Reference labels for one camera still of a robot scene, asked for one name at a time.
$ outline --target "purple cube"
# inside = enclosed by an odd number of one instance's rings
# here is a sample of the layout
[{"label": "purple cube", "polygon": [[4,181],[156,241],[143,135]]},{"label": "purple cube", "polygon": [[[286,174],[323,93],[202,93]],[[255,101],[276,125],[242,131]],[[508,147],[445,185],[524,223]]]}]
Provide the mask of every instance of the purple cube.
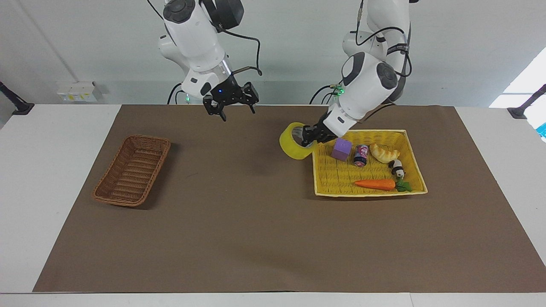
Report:
[{"label": "purple cube", "polygon": [[332,157],[341,161],[346,161],[347,157],[351,154],[351,148],[353,144],[350,141],[344,139],[337,139],[332,151]]}]

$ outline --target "electrical outlet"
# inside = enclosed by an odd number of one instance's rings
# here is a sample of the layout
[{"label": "electrical outlet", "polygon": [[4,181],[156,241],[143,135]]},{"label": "electrical outlet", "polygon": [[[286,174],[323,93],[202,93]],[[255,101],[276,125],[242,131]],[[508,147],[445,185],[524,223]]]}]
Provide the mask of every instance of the electrical outlet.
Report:
[{"label": "electrical outlet", "polygon": [[64,102],[97,102],[102,98],[102,94],[95,86],[95,82],[85,81],[59,84],[57,94]]}]

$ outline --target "brown wicker basket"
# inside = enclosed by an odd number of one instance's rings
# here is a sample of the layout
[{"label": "brown wicker basket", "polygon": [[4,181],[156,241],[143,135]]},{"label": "brown wicker basket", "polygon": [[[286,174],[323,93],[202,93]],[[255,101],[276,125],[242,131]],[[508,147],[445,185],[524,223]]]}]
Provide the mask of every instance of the brown wicker basket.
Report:
[{"label": "brown wicker basket", "polygon": [[145,135],[127,137],[95,187],[93,198],[112,205],[141,205],[148,197],[169,149],[167,139]]}]

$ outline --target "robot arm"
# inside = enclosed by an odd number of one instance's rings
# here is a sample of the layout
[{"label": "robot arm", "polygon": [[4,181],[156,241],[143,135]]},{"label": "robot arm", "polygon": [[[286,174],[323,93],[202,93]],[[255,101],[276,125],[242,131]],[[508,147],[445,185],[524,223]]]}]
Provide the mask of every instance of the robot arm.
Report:
[{"label": "robot arm", "polygon": [[[409,50],[408,7],[408,0],[368,0],[367,24],[377,34],[359,31],[345,36],[343,49],[349,59],[342,68],[344,93],[316,125],[303,127],[303,147],[342,137],[367,112],[401,91]],[[357,38],[362,42],[367,37],[371,39],[357,45]]]},{"label": "robot arm", "polygon": [[250,82],[243,87],[237,84],[217,36],[218,31],[241,22],[244,8],[240,0],[165,2],[163,17],[168,35],[160,38],[159,49],[186,73],[182,90],[202,98],[207,112],[220,115],[224,121],[226,105],[247,104],[254,112],[258,94]]}]

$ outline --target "toy carrot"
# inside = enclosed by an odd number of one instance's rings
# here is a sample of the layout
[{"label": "toy carrot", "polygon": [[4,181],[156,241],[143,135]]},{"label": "toy carrot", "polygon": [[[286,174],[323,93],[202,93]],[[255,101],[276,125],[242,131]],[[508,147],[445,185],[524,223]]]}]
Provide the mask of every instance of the toy carrot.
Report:
[{"label": "toy carrot", "polygon": [[403,180],[399,180],[398,182],[395,182],[392,179],[359,180],[355,181],[354,184],[365,188],[372,188],[375,190],[384,191],[397,189],[398,192],[411,192],[412,190],[410,184],[408,182],[404,182]]},{"label": "toy carrot", "polygon": [[361,187],[372,188],[376,190],[390,191],[396,188],[396,183],[392,179],[380,179],[380,180],[359,180],[354,184]]}]

